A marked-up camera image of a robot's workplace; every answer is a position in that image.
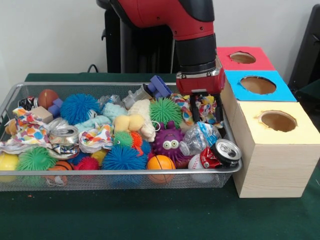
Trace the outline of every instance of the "white wall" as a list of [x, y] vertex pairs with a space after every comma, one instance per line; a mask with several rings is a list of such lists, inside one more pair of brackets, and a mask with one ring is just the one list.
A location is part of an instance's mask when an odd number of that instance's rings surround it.
[[[289, 80], [317, 0], [213, 0], [218, 46], [261, 46]], [[0, 1], [0, 102], [28, 73], [106, 69], [104, 10], [95, 0]]]

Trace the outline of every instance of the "purple monster toy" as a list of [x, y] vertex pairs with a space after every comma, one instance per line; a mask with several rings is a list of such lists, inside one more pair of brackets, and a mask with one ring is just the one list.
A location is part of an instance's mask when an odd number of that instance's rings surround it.
[[160, 130], [155, 136], [153, 151], [156, 155], [165, 155], [169, 157], [177, 169], [184, 169], [188, 166], [191, 159], [185, 156], [179, 149], [179, 143], [182, 141], [184, 134], [181, 129], [176, 129], [175, 122], [169, 121], [166, 125], [160, 123]]

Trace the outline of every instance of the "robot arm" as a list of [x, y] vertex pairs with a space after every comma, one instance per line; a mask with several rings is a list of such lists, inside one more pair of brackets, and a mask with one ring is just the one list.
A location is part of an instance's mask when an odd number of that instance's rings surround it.
[[217, 121], [222, 121], [220, 92], [223, 70], [216, 69], [216, 37], [212, 0], [109, 0], [121, 20], [132, 28], [168, 25], [175, 39], [181, 94], [190, 95], [195, 121], [200, 120], [195, 95], [212, 94], [217, 101]]

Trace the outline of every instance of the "box with circular hole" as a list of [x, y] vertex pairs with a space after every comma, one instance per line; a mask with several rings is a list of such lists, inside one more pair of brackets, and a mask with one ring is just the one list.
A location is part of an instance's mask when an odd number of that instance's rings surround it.
[[274, 71], [261, 47], [217, 47], [217, 55], [224, 70], [228, 71]]
[[320, 133], [298, 102], [239, 101], [232, 131], [240, 198], [301, 197], [320, 157]]
[[238, 101], [296, 102], [277, 71], [225, 71], [221, 100], [231, 127]]

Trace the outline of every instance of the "yellow box top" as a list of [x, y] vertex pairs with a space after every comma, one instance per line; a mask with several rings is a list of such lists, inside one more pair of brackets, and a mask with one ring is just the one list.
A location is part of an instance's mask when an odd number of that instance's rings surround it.
[[256, 144], [320, 144], [320, 133], [300, 103], [238, 103]]

